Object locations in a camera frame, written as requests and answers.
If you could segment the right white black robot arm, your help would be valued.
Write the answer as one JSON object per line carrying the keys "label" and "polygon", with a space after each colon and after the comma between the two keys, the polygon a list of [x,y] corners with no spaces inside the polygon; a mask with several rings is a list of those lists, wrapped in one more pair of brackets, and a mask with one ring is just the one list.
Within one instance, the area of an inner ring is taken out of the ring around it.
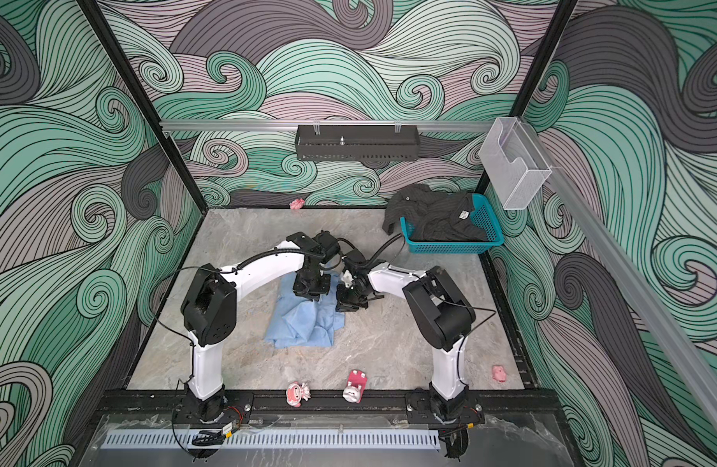
{"label": "right white black robot arm", "polygon": [[469,391],[463,382],[462,359],[475,310],[443,268],[409,270],[380,258],[402,238],[391,237],[370,257],[351,241],[337,239],[349,249],[340,254],[343,272],[336,289],[336,310],[353,313],[367,309],[370,301],[387,295],[404,299],[421,336],[432,348],[431,411],[440,422],[450,424],[461,416]]}

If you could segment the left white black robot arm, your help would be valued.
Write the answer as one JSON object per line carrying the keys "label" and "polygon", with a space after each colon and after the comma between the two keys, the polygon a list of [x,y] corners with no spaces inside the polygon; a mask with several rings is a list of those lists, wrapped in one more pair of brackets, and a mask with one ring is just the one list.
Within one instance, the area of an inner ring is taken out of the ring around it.
{"label": "left white black robot arm", "polygon": [[223,415],[223,343],[236,327],[239,301],[263,285],[295,274],[294,295],[317,302],[330,288],[323,266],[339,253],[339,240],[331,233],[308,237],[297,232],[234,266],[216,269],[206,264],[197,270],[181,305],[183,324],[192,340],[185,406],[193,416],[210,423]]}

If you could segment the light blue long sleeve shirt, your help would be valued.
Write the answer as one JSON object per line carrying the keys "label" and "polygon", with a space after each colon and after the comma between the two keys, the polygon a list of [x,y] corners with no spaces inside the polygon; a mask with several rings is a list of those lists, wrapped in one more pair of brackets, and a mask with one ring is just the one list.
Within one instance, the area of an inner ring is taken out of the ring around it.
{"label": "light blue long sleeve shirt", "polygon": [[275,348],[331,348],[334,333],[345,326],[346,318],[336,309],[339,274],[330,272],[329,278],[329,293],[321,295],[318,301],[310,301],[293,293],[294,272],[284,276],[265,340]]}

